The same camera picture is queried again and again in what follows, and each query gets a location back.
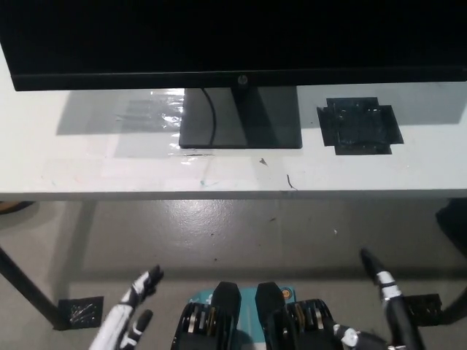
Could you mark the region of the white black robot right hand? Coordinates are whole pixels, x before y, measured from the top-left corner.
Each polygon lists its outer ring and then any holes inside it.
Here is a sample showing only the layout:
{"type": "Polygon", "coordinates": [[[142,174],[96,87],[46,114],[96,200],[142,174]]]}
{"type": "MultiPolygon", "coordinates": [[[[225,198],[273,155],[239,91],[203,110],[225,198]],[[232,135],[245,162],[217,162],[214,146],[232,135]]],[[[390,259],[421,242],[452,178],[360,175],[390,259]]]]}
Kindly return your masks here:
{"type": "Polygon", "coordinates": [[[368,277],[378,287],[383,311],[393,342],[352,327],[325,322],[325,329],[348,349],[424,349],[420,332],[412,321],[404,295],[393,275],[368,249],[361,249],[360,259],[368,277]]]}

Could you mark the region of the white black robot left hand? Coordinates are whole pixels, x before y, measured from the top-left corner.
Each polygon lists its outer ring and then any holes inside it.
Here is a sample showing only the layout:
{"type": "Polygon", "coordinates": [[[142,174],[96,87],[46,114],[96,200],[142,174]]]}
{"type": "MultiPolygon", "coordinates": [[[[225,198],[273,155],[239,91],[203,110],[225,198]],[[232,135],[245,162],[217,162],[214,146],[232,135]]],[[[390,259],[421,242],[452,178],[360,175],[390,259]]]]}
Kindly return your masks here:
{"type": "Polygon", "coordinates": [[[107,314],[89,349],[135,349],[153,317],[146,310],[133,323],[131,318],[136,309],[156,292],[163,271],[157,265],[144,272],[128,288],[120,301],[107,314]]]}

